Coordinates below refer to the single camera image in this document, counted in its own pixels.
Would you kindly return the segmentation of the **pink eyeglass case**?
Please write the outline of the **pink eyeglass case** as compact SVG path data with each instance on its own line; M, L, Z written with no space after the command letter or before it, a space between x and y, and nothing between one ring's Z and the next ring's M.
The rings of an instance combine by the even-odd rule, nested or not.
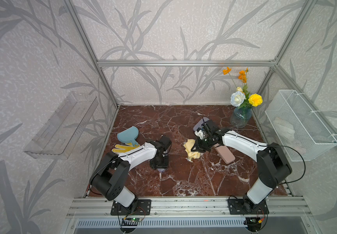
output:
M235 161L236 158L234 154L227 146L216 144L214 145L214 149L217 151L218 155L225 164L231 164Z

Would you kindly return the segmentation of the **yellow microfiber cloth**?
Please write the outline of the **yellow microfiber cloth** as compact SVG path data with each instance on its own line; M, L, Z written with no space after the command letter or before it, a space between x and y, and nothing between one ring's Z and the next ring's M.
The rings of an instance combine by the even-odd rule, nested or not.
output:
M199 159L201 157L201 153L197 151L192 151L192 148L195 145L195 140L194 139L188 139L186 143L184 143L185 151L187 153L187 160L189 162L193 162L195 159Z

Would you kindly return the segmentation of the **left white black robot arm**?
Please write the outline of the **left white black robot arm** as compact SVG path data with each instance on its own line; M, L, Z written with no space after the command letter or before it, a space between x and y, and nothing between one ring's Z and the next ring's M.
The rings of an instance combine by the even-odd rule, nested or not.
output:
M125 186L129 171L146 161L150 162L154 170L166 170L170 148L170 138L162 136L160 140L147 141L128 153L107 153L91 175L90 189L95 189L107 200L113 200L125 208L136 207L136 195Z

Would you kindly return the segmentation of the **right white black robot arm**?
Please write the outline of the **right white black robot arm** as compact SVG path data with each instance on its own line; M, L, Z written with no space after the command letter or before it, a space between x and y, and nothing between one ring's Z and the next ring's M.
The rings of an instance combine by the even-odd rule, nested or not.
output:
M257 206L291 173L282 146L262 143L240 135L229 128L219 128L212 120L203 118L193 128L196 135L191 151L209 152L215 145L233 148L257 163L258 179L243 196L245 205Z

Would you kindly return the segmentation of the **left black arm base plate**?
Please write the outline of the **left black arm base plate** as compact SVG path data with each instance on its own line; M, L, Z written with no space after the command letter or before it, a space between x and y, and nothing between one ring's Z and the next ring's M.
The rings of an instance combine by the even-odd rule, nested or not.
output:
M149 215L152 201L150 199L135 199L128 207L114 201L111 209L112 216Z

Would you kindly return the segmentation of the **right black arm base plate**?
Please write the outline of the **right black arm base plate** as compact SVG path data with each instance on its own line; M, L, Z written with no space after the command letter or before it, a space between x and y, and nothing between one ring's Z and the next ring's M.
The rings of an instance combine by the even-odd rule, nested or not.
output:
M227 203L231 215L268 215L270 213L265 199L254 204L246 195L242 199L229 196Z

